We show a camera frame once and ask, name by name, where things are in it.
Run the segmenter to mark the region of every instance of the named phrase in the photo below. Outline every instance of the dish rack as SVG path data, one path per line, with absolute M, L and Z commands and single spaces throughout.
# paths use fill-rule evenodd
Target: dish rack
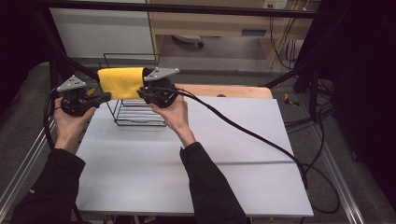
M 157 54 L 128 54 L 128 53 L 105 53 L 105 65 L 110 66 L 110 59 L 107 56 L 119 56 L 122 58 L 125 56 L 139 56 L 139 55 L 152 55 L 153 57 L 158 57 Z M 146 67 L 156 67 L 157 63 L 134 63 L 134 60 L 128 61 L 127 66 L 146 66 Z M 151 107 L 146 104 L 143 99 L 133 99 L 133 100 L 117 100 L 107 102 L 107 106 L 113 116 L 114 122 L 119 126 L 166 126 L 165 120 L 159 114 L 154 113 Z

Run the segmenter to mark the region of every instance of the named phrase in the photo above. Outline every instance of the person's right hand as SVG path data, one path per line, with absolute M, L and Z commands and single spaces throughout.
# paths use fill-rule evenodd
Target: person's right hand
M 196 141 L 189 126 L 187 102 L 184 101 L 182 95 L 179 95 L 176 100 L 166 108 L 159 108 L 154 104 L 150 104 L 150 106 L 152 111 L 160 114 L 165 119 L 165 123 L 177 134 L 184 147 Z

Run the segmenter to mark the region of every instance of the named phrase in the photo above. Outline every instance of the person's left hand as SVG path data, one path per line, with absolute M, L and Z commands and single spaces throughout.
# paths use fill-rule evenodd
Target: person's left hand
M 53 115 L 56 124 L 56 133 L 58 134 L 55 148 L 73 153 L 78 142 L 78 136 L 81 134 L 85 123 L 93 116 L 96 108 L 90 108 L 82 117 L 73 117 L 67 115 L 61 109 L 61 100 L 62 98 L 55 100 L 55 112 Z

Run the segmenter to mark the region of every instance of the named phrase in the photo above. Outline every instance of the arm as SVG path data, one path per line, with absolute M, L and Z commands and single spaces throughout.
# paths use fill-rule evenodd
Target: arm
M 55 107 L 60 106 L 60 99 Z M 72 152 L 84 124 L 93 115 L 90 109 L 83 117 L 70 117 L 55 110 L 58 139 L 46 165 L 29 192 L 15 207 L 11 223 L 70 223 L 78 195 L 78 179 L 85 162 Z
M 189 176 L 197 223 L 246 223 L 245 212 L 227 179 L 210 160 L 202 145 L 196 142 L 188 123 L 187 102 L 183 97 L 179 95 L 167 108 L 159 108 L 156 105 L 151 107 L 154 112 L 163 116 L 166 124 L 175 131 L 185 148 L 180 150 L 180 157 Z

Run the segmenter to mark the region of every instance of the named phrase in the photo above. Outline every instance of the hand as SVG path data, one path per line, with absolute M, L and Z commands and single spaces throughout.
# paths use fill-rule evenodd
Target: hand
M 56 109 L 53 115 L 56 124 L 56 133 L 58 134 L 55 148 L 61 148 L 73 153 L 78 142 L 78 136 L 81 134 L 85 123 L 93 116 L 96 108 L 90 108 L 82 117 L 73 117 L 62 111 L 61 100 L 62 98 L 55 100 Z
M 159 108 L 154 104 L 150 104 L 150 106 L 152 111 L 160 114 L 165 119 L 165 123 L 177 134 L 184 147 L 196 142 L 189 126 L 187 102 L 184 101 L 182 95 L 179 95 L 176 100 L 166 108 Z

